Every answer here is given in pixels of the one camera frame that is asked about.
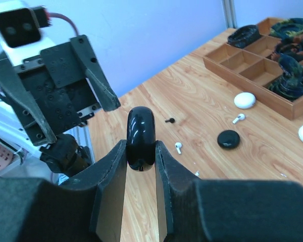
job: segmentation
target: wooden organizer box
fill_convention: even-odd
[[[203,57],[208,70],[238,87],[289,120],[303,114],[303,96],[291,102],[267,89],[283,71],[268,57],[280,39],[269,36],[270,27],[282,19],[267,18],[258,23],[262,37],[244,49],[227,43]]]

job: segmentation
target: screw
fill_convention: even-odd
[[[173,124],[173,123],[175,123],[175,119],[170,118],[169,120],[165,120],[165,122]]]

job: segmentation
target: camera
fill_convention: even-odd
[[[41,40],[35,12],[29,8],[0,12],[0,34],[7,46],[16,48]]]

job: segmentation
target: wooden table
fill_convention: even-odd
[[[261,103],[249,110],[235,107],[240,90],[208,71],[202,56],[219,47],[234,31],[228,29],[120,98],[122,107],[100,111],[89,122],[96,160],[126,139],[131,108],[153,110],[157,139],[199,177],[222,179],[283,179],[303,184],[303,143],[297,132],[303,116],[289,121]],[[246,119],[232,121],[239,113]],[[174,124],[164,120],[174,117]],[[237,131],[240,146],[224,151],[217,135]],[[182,154],[174,144],[181,142]],[[121,242],[156,242],[158,239],[155,170],[135,172],[128,167]]]

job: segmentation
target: white earbud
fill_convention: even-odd
[[[232,123],[235,125],[237,122],[239,122],[240,120],[244,120],[245,118],[246,116],[243,113],[241,113],[238,115],[238,117],[234,119],[234,121],[232,121]]]
[[[179,154],[182,154],[180,150],[182,148],[182,144],[180,142],[175,143],[175,148]]]

